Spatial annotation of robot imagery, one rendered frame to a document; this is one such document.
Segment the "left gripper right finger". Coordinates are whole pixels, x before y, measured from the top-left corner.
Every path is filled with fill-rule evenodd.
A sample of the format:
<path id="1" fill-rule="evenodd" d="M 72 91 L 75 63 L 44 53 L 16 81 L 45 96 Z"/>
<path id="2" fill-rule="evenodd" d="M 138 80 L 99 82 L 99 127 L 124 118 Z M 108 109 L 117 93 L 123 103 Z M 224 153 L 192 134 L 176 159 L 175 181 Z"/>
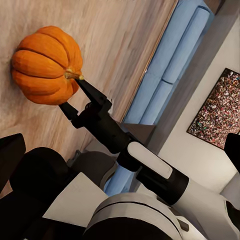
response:
<path id="1" fill-rule="evenodd" d="M 228 133 L 224 151 L 240 173 L 240 134 Z"/>

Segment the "pumpkin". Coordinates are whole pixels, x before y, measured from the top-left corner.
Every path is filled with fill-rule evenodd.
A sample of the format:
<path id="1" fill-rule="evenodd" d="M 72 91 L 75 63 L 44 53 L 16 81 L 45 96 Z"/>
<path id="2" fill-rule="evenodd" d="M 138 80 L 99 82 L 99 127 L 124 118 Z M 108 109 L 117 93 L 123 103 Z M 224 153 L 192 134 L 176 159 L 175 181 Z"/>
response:
<path id="1" fill-rule="evenodd" d="M 46 26 L 25 37 L 12 58 L 12 78 L 34 104 L 59 106 L 84 80 L 83 58 L 75 39 L 57 26 Z"/>

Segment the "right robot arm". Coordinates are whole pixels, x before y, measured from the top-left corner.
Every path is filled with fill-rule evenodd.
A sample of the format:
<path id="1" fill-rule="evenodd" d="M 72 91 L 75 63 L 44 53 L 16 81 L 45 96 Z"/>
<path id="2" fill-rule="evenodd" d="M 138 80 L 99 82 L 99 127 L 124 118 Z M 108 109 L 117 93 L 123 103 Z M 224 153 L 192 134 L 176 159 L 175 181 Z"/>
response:
<path id="1" fill-rule="evenodd" d="M 91 100 L 80 115 L 65 102 L 59 107 L 79 129 L 86 127 L 112 154 L 119 153 L 117 164 L 137 175 L 154 192 L 186 218 L 206 240 L 240 240 L 240 210 L 224 196 L 195 182 L 158 157 L 130 132 L 123 132 L 110 116 L 110 99 L 86 80 L 76 82 Z"/>

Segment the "cauldron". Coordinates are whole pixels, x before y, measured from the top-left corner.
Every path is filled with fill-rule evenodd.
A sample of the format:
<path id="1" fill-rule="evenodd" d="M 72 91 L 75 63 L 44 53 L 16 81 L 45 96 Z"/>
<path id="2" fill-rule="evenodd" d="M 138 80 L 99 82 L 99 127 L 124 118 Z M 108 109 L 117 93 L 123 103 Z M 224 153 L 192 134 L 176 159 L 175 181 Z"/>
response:
<path id="1" fill-rule="evenodd" d="M 78 156 L 67 161 L 67 166 L 83 172 L 102 191 L 105 184 L 115 174 L 118 164 L 108 154 L 100 151 L 82 153 L 77 150 Z"/>

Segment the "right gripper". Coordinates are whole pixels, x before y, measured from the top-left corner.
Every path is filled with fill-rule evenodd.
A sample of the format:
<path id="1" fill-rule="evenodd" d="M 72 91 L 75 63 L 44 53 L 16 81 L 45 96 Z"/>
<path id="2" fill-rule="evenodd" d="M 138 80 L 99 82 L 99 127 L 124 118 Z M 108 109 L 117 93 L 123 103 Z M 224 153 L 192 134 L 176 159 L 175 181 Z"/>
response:
<path id="1" fill-rule="evenodd" d="M 110 142 L 120 130 L 120 126 L 108 114 L 112 103 L 106 95 L 86 80 L 76 79 L 76 82 L 91 100 L 93 106 L 83 110 L 80 115 L 78 115 L 79 111 L 68 102 L 59 107 L 76 129 L 86 127 L 102 144 Z"/>

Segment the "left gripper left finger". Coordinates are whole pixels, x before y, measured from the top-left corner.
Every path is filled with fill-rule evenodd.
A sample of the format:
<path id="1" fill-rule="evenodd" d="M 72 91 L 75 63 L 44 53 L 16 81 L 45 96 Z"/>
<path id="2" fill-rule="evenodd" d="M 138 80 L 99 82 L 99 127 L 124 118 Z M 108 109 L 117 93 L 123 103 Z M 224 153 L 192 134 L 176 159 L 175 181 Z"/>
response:
<path id="1" fill-rule="evenodd" d="M 0 193 L 26 153 L 22 133 L 0 138 Z"/>

